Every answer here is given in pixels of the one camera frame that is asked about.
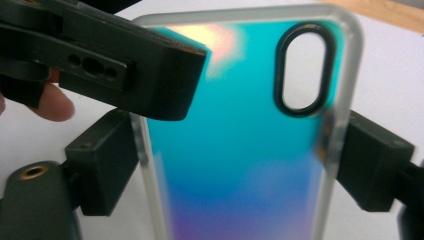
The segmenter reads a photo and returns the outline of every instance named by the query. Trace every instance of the black mount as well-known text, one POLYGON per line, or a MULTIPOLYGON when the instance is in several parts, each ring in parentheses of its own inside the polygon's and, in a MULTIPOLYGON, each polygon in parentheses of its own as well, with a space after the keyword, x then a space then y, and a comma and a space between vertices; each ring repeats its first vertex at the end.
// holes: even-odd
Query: black mount
POLYGON ((131 116, 113 110, 65 148, 67 160, 43 161, 9 176, 0 205, 0 239, 81 240, 77 207, 110 216, 139 160, 131 116))
MULTIPOLYGON (((112 11, 117 8, 106 2, 120 1, 90 2, 105 2, 98 5, 112 11)), ((0 35, 0 90, 32 107, 54 67, 62 88, 149 118, 181 120, 206 57, 183 37, 76 0, 2 0, 0 35)))
POLYGON ((424 168, 410 162, 413 152, 409 142, 351 112, 337 180, 367 212, 402 202, 402 240, 424 240, 424 168))

